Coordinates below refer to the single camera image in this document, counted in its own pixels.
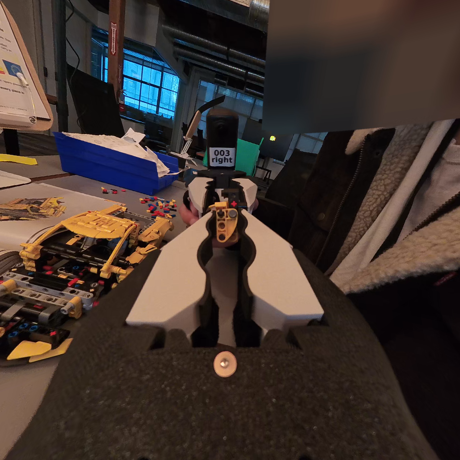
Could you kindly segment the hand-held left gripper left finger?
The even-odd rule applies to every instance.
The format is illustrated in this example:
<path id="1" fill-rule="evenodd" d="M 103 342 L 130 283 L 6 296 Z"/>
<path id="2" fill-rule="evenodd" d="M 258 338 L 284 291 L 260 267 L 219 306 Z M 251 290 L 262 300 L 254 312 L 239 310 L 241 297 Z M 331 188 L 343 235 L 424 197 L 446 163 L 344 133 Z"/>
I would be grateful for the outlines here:
<path id="1" fill-rule="evenodd" d="M 127 325 L 217 329 L 217 305 L 206 270 L 213 255 L 214 224 L 215 212 L 207 213 L 163 247 L 126 318 Z"/>

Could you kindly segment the brown pillar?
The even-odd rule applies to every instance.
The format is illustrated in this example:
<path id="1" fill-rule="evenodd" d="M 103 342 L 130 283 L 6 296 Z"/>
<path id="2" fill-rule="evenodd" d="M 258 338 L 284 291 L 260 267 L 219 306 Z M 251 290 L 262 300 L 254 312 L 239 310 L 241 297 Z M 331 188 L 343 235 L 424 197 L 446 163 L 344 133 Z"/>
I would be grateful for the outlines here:
<path id="1" fill-rule="evenodd" d="M 115 98 L 118 103 L 120 102 L 120 95 L 123 90 L 125 12 L 125 0 L 109 1 L 108 83 L 113 85 Z"/>

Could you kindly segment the open instruction booklet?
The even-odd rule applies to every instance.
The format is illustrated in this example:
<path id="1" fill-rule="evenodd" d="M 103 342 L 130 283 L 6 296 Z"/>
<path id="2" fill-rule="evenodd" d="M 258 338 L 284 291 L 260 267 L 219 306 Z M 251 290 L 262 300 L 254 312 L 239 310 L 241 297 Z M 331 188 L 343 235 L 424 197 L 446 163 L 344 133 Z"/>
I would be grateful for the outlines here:
<path id="1" fill-rule="evenodd" d="M 0 273 L 20 262 L 21 243 L 34 242 L 62 220 L 121 203 L 48 184 L 29 183 L 0 191 Z"/>

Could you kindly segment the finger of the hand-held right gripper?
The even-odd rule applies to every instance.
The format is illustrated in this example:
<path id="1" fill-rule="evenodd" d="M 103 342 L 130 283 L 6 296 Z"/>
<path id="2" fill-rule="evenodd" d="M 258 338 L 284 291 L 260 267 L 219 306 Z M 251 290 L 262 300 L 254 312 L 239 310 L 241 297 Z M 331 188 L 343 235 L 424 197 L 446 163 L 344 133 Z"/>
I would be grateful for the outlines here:
<path id="1" fill-rule="evenodd" d="M 194 178 L 188 186 L 188 192 L 191 203 L 198 211 L 198 218 L 215 206 L 213 178 Z"/>
<path id="2" fill-rule="evenodd" d="M 247 211 L 252 214 L 258 206 L 258 200 L 256 198 L 258 187 L 257 184 L 248 178 L 236 178 L 236 182 L 242 187 L 244 192 L 244 201 L 247 205 Z"/>

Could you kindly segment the yellow tape strip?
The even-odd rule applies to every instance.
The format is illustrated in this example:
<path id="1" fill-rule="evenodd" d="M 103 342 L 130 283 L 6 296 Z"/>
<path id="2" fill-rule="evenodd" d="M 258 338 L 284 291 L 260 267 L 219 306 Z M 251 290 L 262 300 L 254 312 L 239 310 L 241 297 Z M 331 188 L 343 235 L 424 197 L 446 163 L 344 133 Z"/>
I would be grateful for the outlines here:
<path id="1" fill-rule="evenodd" d="M 0 154 L 0 162 L 10 162 L 28 166 L 38 165 L 36 158 L 24 157 L 19 155 Z"/>

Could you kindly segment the large paned window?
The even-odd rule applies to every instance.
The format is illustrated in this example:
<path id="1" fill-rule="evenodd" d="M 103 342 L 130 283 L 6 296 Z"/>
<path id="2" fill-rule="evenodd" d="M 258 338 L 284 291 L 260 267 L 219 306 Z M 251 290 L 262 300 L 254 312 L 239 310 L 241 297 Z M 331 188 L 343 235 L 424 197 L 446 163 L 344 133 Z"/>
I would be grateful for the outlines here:
<path id="1" fill-rule="evenodd" d="M 123 118 L 144 122 L 145 117 L 175 115 L 179 77 L 146 44 L 125 39 L 123 60 Z"/>

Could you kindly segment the dark monitor with light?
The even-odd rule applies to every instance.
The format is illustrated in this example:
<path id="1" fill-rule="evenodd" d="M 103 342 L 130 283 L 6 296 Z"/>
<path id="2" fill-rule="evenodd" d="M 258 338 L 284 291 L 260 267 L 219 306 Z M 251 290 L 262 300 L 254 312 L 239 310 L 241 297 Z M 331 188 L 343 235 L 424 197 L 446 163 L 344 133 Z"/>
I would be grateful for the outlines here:
<path id="1" fill-rule="evenodd" d="M 245 123 L 242 139 L 259 145 L 260 156 L 284 162 L 293 135 L 279 135 L 273 131 L 266 131 L 262 129 L 260 122 L 248 118 Z"/>

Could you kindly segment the yellow brick subassembly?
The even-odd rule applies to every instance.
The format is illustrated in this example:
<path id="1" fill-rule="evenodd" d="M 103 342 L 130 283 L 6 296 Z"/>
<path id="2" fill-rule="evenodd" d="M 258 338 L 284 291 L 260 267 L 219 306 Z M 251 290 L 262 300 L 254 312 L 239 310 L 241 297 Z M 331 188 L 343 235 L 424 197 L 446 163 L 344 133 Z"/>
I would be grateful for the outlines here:
<path id="1" fill-rule="evenodd" d="M 222 190 L 223 197 L 212 198 L 208 210 L 215 212 L 216 232 L 219 243 L 234 245 L 239 240 L 238 221 L 241 211 L 247 209 L 244 194 L 237 188 Z"/>

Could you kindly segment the white paper bags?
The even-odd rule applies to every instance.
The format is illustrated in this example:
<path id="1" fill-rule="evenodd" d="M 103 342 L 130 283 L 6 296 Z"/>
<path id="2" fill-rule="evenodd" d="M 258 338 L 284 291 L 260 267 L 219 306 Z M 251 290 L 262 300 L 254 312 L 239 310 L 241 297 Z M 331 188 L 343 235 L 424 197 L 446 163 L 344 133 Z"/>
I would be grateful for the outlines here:
<path id="1" fill-rule="evenodd" d="M 145 134 L 136 132 L 132 128 L 129 128 L 125 135 L 121 138 L 110 135 L 77 134 L 67 132 L 63 132 L 62 134 L 68 138 L 74 138 L 89 144 L 105 147 L 137 158 L 154 162 L 157 165 L 159 177 L 166 175 L 179 175 L 181 172 L 181 170 L 178 172 L 173 172 L 172 169 L 167 167 L 164 162 L 160 160 L 159 154 L 154 153 L 148 147 L 141 146 L 140 142 L 144 139 Z"/>

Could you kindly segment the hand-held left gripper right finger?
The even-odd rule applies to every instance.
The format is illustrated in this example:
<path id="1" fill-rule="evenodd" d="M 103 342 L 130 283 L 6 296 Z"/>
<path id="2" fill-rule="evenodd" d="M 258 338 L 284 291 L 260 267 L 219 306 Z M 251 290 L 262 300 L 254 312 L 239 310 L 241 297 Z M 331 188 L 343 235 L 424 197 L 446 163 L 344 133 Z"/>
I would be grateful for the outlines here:
<path id="1" fill-rule="evenodd" d="M 242 237 L 255 248 L 246 271 L 252 295 L 251 319 L 262 329 L 288 332 L 321 320 L 324 310 L 316 297 L 291 245 L 277 233 L 242 211 L 246 224 Z"/>

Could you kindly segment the pile of small coloured pins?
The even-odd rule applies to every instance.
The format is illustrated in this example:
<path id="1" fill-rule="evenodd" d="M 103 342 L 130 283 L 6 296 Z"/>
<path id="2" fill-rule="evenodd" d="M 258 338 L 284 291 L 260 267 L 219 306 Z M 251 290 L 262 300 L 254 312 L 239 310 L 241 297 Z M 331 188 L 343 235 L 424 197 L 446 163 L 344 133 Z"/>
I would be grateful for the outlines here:
<path id="1" fill-rule="evenodd" d="M 126 207 L 127 212 L 142 217 L 155 216 L 173 217 L 177 214 L 180 197 L 183 190 L 168 186 L 159 192 L 140 193 L 122 188 L 109 188 L 101 186 L 97 189 L 102 198 L 108 201 L 117 201 Z"/>

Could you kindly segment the yellow brick car model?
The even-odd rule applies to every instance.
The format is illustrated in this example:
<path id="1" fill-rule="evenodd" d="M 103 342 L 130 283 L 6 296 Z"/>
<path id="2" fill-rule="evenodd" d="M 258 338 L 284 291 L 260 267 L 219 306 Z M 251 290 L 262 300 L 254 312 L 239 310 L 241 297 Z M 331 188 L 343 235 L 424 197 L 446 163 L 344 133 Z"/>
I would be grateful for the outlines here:
<path id="1" fill-rule="evenodd" d="M 21 250 L 1 250 L 1 366 L 66 353 L 71 325 L 160 249 L 172 216 L 113 205 L 69 217 Z"/>

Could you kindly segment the grey desk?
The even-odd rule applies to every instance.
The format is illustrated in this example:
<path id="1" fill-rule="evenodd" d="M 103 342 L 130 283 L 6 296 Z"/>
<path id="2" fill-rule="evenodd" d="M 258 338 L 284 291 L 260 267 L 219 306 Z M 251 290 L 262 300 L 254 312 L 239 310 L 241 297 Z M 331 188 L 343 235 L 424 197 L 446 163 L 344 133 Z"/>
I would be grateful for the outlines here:
<path id="1" fill-rule="evenodd" d="M 32 184 L 47 184 L 74 193 L 126 203 L 128 210 L 141 213 L 140 194 L 121 187 L 68 173 L 33 177 Z M 14 443 L 26 429 L 38 409 L 54 374 L 58 358 L 35 364 L 7 367 L 1 371 L 1 441 L 0 458 L 4 459 Z"/>

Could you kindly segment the black monitor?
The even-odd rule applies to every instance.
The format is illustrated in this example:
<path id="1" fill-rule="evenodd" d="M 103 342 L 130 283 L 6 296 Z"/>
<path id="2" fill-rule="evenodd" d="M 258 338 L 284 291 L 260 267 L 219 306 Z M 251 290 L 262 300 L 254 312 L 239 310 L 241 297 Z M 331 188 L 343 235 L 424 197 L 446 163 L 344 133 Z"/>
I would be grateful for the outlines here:
<path id="1" fill-rule="evenodd" d="M 113 85 L 67 64 L 67 81 L 82 134 L 125 135 Z"/>

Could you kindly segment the blue plastic bin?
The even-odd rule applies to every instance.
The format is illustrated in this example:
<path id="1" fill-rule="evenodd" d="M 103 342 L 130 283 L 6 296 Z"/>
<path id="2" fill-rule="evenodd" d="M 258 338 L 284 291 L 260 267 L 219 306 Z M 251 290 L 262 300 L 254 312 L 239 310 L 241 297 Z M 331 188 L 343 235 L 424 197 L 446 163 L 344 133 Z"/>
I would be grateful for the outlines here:
<path id="1" fill-rule="evenodd" d="M 171 174 L 159 177 L 157 165 L 147 159 L 98 146 L 55 132 L 54 139 L 64 172 L 90 178 L 141 194 L 153 195 L 179 175 L 178 159 L 158 153 Z"/>

